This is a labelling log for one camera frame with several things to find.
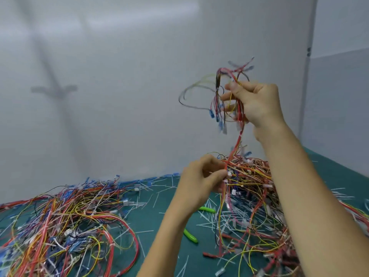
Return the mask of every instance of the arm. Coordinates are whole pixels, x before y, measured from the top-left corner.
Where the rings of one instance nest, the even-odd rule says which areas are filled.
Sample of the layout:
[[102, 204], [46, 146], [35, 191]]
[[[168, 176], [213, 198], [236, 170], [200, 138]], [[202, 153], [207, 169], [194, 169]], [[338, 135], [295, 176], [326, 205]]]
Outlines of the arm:
[[176, 193], [165, 212], [138, 277], [174, 275], [183, 230], [188, 219], [206, 202], [212, 190], [221, 190], [222, 180], [226, 176], [224, 163], [212, 155], [203, 156], [183, 170]]
[[255, 126], [305, 275], [367, 275], [369, 240], [325, 186], [286, 125], [277, 86], [241, 85], [226, 88], [244, 103]]

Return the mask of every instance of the left hand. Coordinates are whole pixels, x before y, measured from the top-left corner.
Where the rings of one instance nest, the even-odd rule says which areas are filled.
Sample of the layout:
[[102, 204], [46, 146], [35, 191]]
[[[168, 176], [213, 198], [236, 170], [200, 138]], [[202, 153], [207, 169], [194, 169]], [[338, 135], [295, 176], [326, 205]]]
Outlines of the left hand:
[[221, 192], [227, 177], [225, 163], [210, 154], [183, 169], [171, 206], [183, 216], [190, 216], [208, 200], [210, 192]]

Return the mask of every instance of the right hand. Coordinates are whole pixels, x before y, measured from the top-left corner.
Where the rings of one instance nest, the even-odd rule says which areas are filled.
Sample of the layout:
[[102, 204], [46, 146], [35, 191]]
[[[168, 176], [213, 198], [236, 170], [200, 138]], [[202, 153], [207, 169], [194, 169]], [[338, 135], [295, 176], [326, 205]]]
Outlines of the right hand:
[[[285, 125], [279, 102], [278, 87], [275, 84], [239, 81], [227, 83], [224, 88], [230, 92], [221, 96], [222, 101], [238, 98], [244, 104], [244, 120], [254, 126], [254, 135], [260, 141], [261, 132], [278, 125]], [[225, 106], [232, 111], [234, 105]]]

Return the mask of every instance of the green pliers handle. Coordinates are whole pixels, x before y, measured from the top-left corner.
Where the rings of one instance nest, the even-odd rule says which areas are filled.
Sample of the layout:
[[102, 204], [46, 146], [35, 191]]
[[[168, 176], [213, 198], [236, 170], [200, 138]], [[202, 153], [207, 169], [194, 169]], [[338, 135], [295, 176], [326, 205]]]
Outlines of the green pliers handle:
[[[213, 213], [213, 214], [216, 213], [214, 209], [207, 208], [207, 207], [200, 207], [199, 211], [206, 211], [206, 212]], [[188, 232], [187, 229], [184, 229], [183, 234], [193, 243], [197, 244], [199, 242], [195, 236], [193, 236], [191, 233]]]

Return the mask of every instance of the hand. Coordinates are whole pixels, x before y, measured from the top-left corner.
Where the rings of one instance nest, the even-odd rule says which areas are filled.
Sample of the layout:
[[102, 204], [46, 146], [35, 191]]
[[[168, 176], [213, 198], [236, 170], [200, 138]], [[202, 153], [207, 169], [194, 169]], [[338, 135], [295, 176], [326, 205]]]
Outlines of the hand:
[[185, 217], [196, 212], [208, 200], [211, 191], [222, 191], [223, 180], [227, 177], [224, 168], [224, 162], [210, 154], [191, 162], [183, 169], [169, 207]]
[[[240, 81], [225, 85], [230, 92], [221, 96], [222, 101], [238, 98], [244, 104], [244, 120], [249, 120], [254, 126], [254, 135], [259, 140], [261, 131], [272, 126], [285, 124], [279, 103], [278, 87], [275, 84], [251, 83]], [[234, 105], [225, 107], [232, 111]]]

